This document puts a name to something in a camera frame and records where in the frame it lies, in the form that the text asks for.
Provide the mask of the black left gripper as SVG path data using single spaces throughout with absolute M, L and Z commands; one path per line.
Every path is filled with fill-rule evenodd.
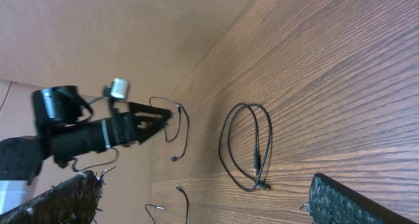
M 130 147 L 137 141 L 143 143 L 161 131 L 172 117 L 169 109 L 140 103 L 109 102 L 111 126 L 115 144 Z

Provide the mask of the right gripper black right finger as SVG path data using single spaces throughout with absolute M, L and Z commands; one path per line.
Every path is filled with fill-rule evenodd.
M 303 206 L 314 223 L 414 224 L 379 203 L 322 173 L 314 174 Z

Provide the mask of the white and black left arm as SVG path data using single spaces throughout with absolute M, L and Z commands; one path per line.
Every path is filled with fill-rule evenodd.
M 1 141 L 1 213 L 22 203 L 44 160 L 53 158 L 61 168 L 91 152 L 102 153 L 118 146 L 143 143 L 161 131 L 172 117 L 169 109 L 128 102 L 129 85 L 105 86 L 110 116 L 93 120 L 92 103 L 76 86 L 55 86 L 31 95 L 35 136 Z

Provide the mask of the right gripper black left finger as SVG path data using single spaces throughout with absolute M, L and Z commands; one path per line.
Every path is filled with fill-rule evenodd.
M 93 223 L 101 211 L 104 177 L 91 170 L 53 186 L 44 193 L 1 214 L 2 223 Z

